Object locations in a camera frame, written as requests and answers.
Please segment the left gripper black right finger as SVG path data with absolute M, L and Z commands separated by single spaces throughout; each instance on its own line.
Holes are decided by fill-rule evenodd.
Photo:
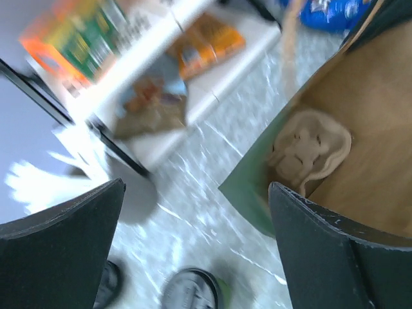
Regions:
M 273 182 L 268 202 L 294 308 L 411 308 L 411 239 Z

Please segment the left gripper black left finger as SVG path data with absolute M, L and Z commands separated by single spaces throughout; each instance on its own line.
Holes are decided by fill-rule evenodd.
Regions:
M 1 225 L 1 308 L 92 308 L 126 191 L 117 178 Z

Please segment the brown two-cup carrier tray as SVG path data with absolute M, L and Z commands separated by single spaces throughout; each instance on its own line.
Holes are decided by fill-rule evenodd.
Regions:
M 346 159 L 350 131 L 330 115 L 300 109 L 281 127 L 266 160 L 268 181 L 309 197 Z

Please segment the green paper gift bag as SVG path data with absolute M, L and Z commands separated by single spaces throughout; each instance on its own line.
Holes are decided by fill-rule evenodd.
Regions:
M 390 234 L 411 235 L 411 2 L 374 1 L 327 61 L 271 121 L 220 185 L 255 228 L 269 225 L 271 143 L 293 112 L 325 112 L 351 135 L 343 164 L 311 187 L 309 199 Z

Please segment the black plastic cup lid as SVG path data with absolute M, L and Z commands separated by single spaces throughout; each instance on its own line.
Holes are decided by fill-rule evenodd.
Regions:
M 185 268 L 175 273 L 165 284 L 160 300 L 161 309 L 224 309 L 221 285 L 210 272 L 200 268 Z

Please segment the green paper coffee cup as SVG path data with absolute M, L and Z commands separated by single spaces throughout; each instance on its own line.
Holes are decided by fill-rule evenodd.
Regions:
M 231 288 L 230 286 L 222 279 L 216 278 L 218 284 L 218 309 L 229 309 L 231 302 Z

